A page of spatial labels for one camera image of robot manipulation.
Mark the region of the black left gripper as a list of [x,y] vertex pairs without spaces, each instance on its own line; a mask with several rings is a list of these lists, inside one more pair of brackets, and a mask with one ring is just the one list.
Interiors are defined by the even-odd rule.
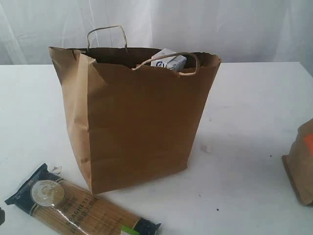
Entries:
[[2,225],[5,222],[5,211],[0,208],[0,225]]

